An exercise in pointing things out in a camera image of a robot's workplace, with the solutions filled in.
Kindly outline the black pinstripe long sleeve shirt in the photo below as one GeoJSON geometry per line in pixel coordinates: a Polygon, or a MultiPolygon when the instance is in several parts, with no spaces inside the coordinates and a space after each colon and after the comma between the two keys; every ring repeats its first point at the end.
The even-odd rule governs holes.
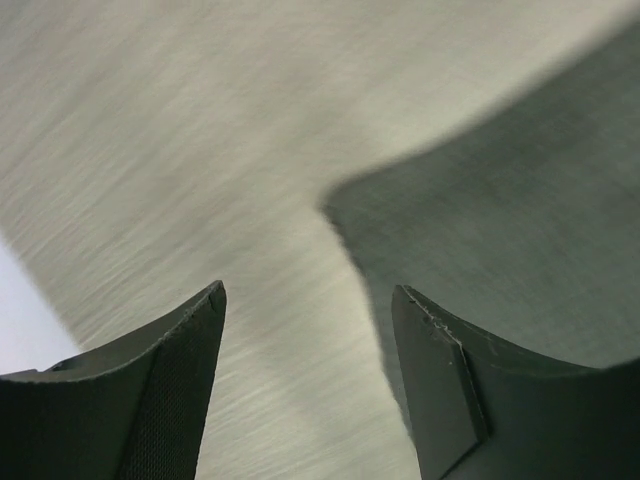
{"type": "Polygon", "coordinates": [[[321,209],[366,286],[400,409],[398,285],[543,355],[636,358],[638,21],[439,145],[339,183],[321,209]]]}

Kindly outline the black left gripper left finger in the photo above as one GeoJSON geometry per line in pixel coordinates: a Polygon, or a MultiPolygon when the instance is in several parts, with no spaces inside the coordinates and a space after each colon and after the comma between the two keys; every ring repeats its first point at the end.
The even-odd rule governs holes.
{"type": "Polygon", "coordinates": [[[2,376],[2,478],[194,478],[225,312],[216,281],[98,348],[2,376]]]}

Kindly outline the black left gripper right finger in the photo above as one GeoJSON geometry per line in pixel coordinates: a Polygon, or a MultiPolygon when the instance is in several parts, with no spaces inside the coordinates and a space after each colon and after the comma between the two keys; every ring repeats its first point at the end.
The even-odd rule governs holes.
{"type": "Polygon", "coordinates": [[[639,364],[553,359],[457,317],[408,286],[392,321],[425,479],[635,479],[639,364]]]}

